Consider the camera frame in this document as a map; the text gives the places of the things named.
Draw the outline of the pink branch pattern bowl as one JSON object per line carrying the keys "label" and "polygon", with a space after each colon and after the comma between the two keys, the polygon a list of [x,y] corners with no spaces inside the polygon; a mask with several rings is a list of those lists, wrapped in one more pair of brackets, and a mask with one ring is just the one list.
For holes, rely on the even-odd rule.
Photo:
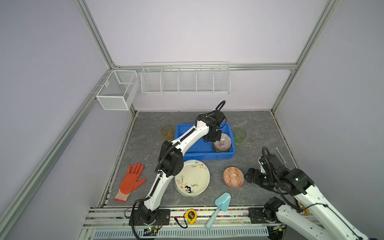
{"label": "pink branch pattern bowl", "polygon": [[221,139],[219,141],[212,143],[212,147],[215,147],[217,149],[227,149],[227,148],[231,148],[231,146],[232,146],[232,140],[225,133],[222,133]]}

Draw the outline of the orange patterned bowl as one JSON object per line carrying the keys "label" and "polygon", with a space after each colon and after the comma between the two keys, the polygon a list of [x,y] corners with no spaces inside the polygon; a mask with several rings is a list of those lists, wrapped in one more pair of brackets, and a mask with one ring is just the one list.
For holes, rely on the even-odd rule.
{"label": "orange patterned bowl", "polygon": [[223,173],[223,179],[227,186],[240,188],[245,181],[243,172],[237,167],[228,167]]}

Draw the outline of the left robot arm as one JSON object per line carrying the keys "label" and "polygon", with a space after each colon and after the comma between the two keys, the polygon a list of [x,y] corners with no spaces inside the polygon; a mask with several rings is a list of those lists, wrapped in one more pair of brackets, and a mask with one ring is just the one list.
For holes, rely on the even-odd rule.
{"label": "left robot arm", "polygon": [[200,139],[213,143],[221,139],[222,123],[227,121],[221,112],[225,103],[221,101],[213,111],[199,114],[195,118],[194,125],[181,137],[163,143],[159,163],[155,168],[156,179],[148,195],[134,202],[130,216],[131,225],[134,224],[135,217],[146,224],[155,221],[163,195],[171,180],[183,169],[184,155],[190,147]]}

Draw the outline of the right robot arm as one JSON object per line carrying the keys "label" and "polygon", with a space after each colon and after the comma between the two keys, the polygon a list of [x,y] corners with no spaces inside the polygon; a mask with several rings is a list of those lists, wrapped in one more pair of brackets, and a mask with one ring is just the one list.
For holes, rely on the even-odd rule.
{"label": "right robot arm", "polygon": [[267,147],[262,148],[258,161],[260,168],[250,168],[245,180],[279,196],[269,199],[262,210],[250,212],[250,217],[280,222],[308,240],[368,239],[336,210],[305,172],[288,169]]}

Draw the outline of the blue plastic bin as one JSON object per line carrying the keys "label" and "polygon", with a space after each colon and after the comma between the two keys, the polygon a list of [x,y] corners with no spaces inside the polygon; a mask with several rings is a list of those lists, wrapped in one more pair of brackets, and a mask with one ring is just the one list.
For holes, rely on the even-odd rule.
{"label": "blue plastic bin", "polygon": [[213,150],[211,142],[205,143],[203,139],[199,139],[183,156],[184,161],[189,160],[228,160],[232,159],[236,153],[234,135],[231,131],[229,123],[221,124],[222,133],[228,135],[231,138],[231,147],[228,152],[217,153]]}

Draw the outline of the green glass cup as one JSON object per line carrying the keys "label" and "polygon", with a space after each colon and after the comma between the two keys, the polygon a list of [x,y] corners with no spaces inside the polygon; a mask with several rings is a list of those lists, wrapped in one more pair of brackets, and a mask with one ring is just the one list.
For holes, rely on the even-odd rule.
{"label": "green glass cup", "polygon": [[234,135],[235,145],[240,145],[244,142],[247,136],[247,133],[245,130],[238,128],[233,131],[233,135]]}

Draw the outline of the metal wrench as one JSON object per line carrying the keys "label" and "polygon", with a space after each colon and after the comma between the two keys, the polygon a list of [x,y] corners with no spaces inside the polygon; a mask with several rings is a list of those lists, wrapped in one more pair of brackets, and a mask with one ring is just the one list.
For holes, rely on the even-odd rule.
{"label": "metal wrench", "polygon": [[284,157],[283,157],[283,155],[281,154],[281,152],[280,152],[279,148],[278,148],[277,146],[275,146],[275,147],[274,147],[274,149],[277,151],[277,153],[278,153],[278,154],[279,154],[279,156],[281,157],[281,159],[282,159],[282,161],[283,161],[284,165],[287,165],[287,164],[288,164],[288,162],[285,160],[285,158],[284,158]]}

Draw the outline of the teal plastic shovel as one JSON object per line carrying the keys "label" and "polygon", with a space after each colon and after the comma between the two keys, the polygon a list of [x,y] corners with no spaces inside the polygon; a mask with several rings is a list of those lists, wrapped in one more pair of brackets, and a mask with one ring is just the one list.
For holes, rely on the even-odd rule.
{"label": "teal plastic shovel", "polygon": [[231,195],[229,193],[223,193],[221,196],[219,196],[215,200],[215,205],[217,209],[214,211],[214,213],[211,215],[211,217],[209,218],[209,220],[205,225],[205,228],[207,230],[211,229],[220,211],[226,212],[229,209],[230,201],[231,201]]}

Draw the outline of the amber glass cup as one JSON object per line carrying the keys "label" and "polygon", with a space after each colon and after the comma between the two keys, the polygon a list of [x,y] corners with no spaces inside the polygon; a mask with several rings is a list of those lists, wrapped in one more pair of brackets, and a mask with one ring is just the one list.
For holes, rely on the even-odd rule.
{"label": "amber glass cup", "polygon": [[163,135],[164,139],[168,142],[171,142],[174,140],[175,131],[174,131],[174,128],[170,125],[163,126],[161,129],[161,134]]}

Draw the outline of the cream floral plate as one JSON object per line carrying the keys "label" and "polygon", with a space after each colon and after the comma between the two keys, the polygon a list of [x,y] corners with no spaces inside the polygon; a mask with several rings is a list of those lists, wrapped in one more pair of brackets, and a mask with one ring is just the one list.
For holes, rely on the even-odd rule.
{"label": "cream floral plate", "polygon": [[208,167],[201,161],[189,160],[184,162],[183,169],[175,176],[175,182],[184,185],[208,187],[211,175]]}

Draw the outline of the green rimmed bottom plate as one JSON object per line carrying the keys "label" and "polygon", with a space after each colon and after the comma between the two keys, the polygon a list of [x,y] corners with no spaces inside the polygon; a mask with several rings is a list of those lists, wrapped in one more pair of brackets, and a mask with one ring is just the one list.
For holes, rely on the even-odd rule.
{"label": "green rimmed bottom plate", "polygon": [[184,185],[183,183],[174,183],[176,190],[185,197],[197,197],[202,194],[206,187],[198,187],[192,185]]}

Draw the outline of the yellow tape measure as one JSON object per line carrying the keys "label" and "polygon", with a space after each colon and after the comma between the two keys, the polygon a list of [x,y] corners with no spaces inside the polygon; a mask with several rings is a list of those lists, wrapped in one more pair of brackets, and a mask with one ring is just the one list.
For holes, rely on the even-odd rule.
{"label": "yellow tape measure", "polygon": [[189,209],[185,212],[184,218],[191,224],[193,225],[195,221],[197,220],[197,211],[194,209]]}

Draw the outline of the red work glove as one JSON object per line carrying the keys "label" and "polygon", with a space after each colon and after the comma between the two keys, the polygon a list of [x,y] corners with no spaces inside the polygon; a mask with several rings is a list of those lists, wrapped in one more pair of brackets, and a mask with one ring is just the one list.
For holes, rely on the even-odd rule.
{"label": "red work glove", "polygon": [[126,175],[123,178],[118,193],[116,194],[114,200],[117,202],[126,203],[129,195],[140,187],[147,179],[139,179],[144,170],[144,165],[140,163],[135,163],[134,165],[129,165]]}

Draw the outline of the white mesh basket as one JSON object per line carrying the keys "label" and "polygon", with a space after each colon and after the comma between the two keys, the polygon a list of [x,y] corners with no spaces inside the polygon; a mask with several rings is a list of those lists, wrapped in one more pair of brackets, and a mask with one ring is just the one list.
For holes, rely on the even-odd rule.
{"label": "white mesh basket", "polygon": [[104,110],[129,111],[139,86],[136,71],[112,70],[96,97]]}

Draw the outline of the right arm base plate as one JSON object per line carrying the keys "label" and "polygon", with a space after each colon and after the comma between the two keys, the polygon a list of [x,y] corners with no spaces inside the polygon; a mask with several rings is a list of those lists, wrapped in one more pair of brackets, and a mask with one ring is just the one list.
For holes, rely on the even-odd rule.
{"label": "right arm base plate", "polygon": [[277,219],[276,215],[266,215],[264,207],[248,208],[248,217],[252,224],[283,224]]}

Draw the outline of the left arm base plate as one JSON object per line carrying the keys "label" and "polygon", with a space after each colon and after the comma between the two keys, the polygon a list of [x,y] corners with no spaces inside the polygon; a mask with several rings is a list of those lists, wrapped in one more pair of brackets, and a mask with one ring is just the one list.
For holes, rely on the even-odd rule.
{"label": "left arm base plate", "polygon": [[152,225],[169,225],[171,218],[170,209],[157,209],[153,212],[145,209],[134,210],[130,217],[129,225],[135,226],[152,226]]}

